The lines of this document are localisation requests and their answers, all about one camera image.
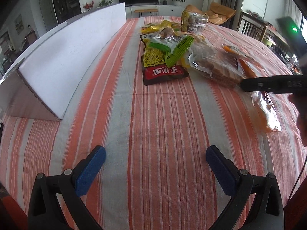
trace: hand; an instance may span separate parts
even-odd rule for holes
[[[291,94],[289,95],[289,101],[293,103],[299,111],[299,115],[297,118],[296,125],[300,130],[300,138],[302,139],[303,145],[307,146],[307,110],[305,107],[307,106],[307,97],[306,96],[298,96]]]

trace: white cabinet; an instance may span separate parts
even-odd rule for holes
[[[157,9],[158,12],[135,12],[139,9]],[[131,6],[126,8],[127,19],[145,17],[145,16],[177,16],[181,17],[182,11],[185,7],[172,5],[147,5],[147,6]]]
[[[161,5],[159,6],[159,16],[177,16],[181,17],[185,7]]]

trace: white plant pot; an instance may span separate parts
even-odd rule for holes
[[[181,1],[174,1],[174,5],[175,6],[182,6],[182,2]]]

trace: striped tablecloth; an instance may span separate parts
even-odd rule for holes
[[[205,161],[212,144],[251,174],[274,172],[287,203],[307,153],[296,108],[287,95],[272,94],[282,131],[266,133],[255,125],[246,94],[193,71],[144,86],[139,30],[162,20],[127,21],[86,72],[61,122],[4,117],[0,181],[26,213],[37,173],[60,174],[97,144],[106,148],[106,162],[82,199],[106,230],[208,229],[229,200]],[[261,63],[263,75],[290,73],[250,37],[211,24],[205,36],[218,49],[241,47]],[[246,215],[245,209],[238,225]]]

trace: green snack package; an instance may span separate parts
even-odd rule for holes
[[[187,36],[184,39],[182,39],[179,44],[175,47],[173,50],[173,53],[171,51],[167,51],[165,54],[165,64],[167,67],[172,67],[176,64],[176,62],[183,56],[183,54],[186,52],[186,50],[191,46],[193,43],[194,38],[191,36]]]

